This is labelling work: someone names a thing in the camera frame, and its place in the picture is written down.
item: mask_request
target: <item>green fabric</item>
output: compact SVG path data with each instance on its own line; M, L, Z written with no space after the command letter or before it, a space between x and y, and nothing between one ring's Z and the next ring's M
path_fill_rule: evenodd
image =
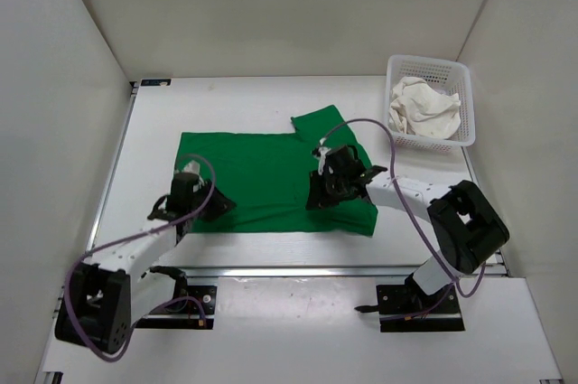
M292 117L294 134L182 133L177 169L185 154L205 156L215 168L216 185L237 208L213 222L197 221L197 232L323 232L342 229L371 236L378 210L357 200L322 211L306 211L309 172L317 168L311 151L330 129L343 122L335 106ZM328 146L355 145L371 165L353 132L344 126ZM203 178L210 178L202 166Z

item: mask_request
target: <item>white wall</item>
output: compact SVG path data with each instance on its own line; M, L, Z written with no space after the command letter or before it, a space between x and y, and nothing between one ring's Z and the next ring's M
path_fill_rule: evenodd
M130 79L383 74L455 60L482 0L86 0Z
M0 0L0 382L33 382L129 93L81 0Z
M489 0L471 68L476 173L510 227L566 382L578 382L578 0Z

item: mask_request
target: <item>white plastic basket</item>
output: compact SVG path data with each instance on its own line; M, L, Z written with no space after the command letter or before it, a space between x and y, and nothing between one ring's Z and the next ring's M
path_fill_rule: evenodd
M413 136L399 133L389 127L391 89L405 76L420 77L427 81L433 89L443 89L448 95L458 93L461 101L461 123L458 130L449 139ZM467 66L456 61L401 54L391 56L387 62L385 108L384 124L391 131L396 145L448 152L456 146L469 146L476 139L470 71Z

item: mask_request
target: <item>white backdrop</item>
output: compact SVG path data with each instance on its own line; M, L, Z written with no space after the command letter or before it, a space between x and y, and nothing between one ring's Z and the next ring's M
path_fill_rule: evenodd
M476 106L472 161L568 383L578 382L577 27L578 0L489 0L460 57Z
M81 0L0 0L0 382L33 382L129 93Z
M374 75L455 60L482 0L87 0L131 80Z

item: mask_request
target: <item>crumpled white towel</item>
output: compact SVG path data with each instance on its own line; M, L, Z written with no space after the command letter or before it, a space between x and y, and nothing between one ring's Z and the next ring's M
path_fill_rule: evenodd
M442 95L424 79L403 77L391 90L389 126L400 133L450 138L460 127L460 96Z

